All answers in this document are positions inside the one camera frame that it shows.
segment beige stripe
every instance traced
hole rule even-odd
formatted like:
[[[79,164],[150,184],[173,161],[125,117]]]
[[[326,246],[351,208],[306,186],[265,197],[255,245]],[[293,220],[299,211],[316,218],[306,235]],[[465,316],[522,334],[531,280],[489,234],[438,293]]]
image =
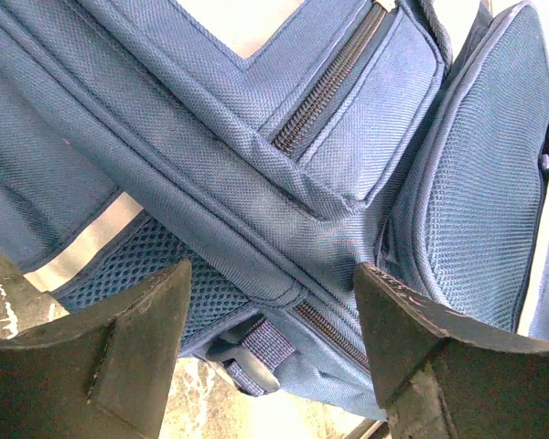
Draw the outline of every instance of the beige stripe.
[[[128,194],[121,194],[63,252],[38,270],[25,274],[25,278],[41,292],[56,290],[85,268],[142,209]]]

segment zipper pocket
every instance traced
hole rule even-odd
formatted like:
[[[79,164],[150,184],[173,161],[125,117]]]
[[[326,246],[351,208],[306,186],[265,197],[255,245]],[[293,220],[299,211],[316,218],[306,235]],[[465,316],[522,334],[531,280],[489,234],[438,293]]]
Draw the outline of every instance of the zipper pocket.
[[[295,306],[295,311],[304,318],[312,327],[317,329],[327,340],[331,341],[336,348],[344,352],[348,357],[360,364],[366,370],[369,369],[366,354],[350,343],[340,332],[332,326],[313,306],[307,302],[301,302]]]
[[[341,85],[366,52],[377,34],[382,21],[395,8],[393,0],[376,0],[370,12],[364,17],[348,42],[325,69],[323,76],[311,89],[299,108],[273,139],[272,145],[287,156],[291,156],[301,145],[309,129],[320,114],[328,107]]]

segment zipper end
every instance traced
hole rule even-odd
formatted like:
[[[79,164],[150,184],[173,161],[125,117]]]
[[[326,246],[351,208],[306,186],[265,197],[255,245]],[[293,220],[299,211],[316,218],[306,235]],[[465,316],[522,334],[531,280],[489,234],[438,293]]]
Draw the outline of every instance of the zipper end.
[[[386,12],[391,12],[396,8],[394,0],[374,0],[374,3],[380,5]]]

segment mesh lining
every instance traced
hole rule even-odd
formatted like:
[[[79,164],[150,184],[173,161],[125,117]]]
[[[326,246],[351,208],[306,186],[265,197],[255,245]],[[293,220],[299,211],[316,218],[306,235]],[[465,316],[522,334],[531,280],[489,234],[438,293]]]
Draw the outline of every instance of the mesh lining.
[[[152,218],[108,256],[85,282],[64,293],[59,301],[70,312],[78,311],[184,258],[191,260],[193,280],[183,340],[248,303],[230,281]]]
[[[458,311],[513,330],[542,201],[537,165],[549,74],[534,10],[524,8],[457,108],[429,199],[425,242]]]

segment zipper teeth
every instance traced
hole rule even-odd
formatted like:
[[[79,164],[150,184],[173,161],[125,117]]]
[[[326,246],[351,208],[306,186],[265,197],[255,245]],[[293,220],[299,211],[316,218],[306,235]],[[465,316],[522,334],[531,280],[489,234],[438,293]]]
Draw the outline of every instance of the zipper teeth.
[[[329,102],[348,78],[361,54],[368,47],[387,11],[379,4],[362,20],[348,43],[325,70],[308,96],[291,116],[283,129],[273,140],[273,146],[286,155],[291,155],[301,142],[317,117],[326,109]]]
[[[333,327],[324,316],[322,316],[313,306],[303,302],[295,307],[295,310],[316,327],[326,338],[331,340],[338,348],[346,352],[352,359],[358,362],[365,369],[369,368],[368,358],[360,352],[358,348],[352,345],[340,332]]]

